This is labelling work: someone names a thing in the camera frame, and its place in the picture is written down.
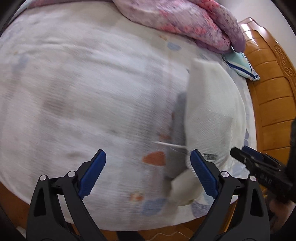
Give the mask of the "person right hand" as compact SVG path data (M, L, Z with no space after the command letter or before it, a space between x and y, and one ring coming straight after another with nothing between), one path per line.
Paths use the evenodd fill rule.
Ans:
M275 233L283 227L289 216L292 214L294 208L295 203L292 201L282 203L276 199L270 200L269 209L274 214L274 218L272 218L270 224L271 233Z

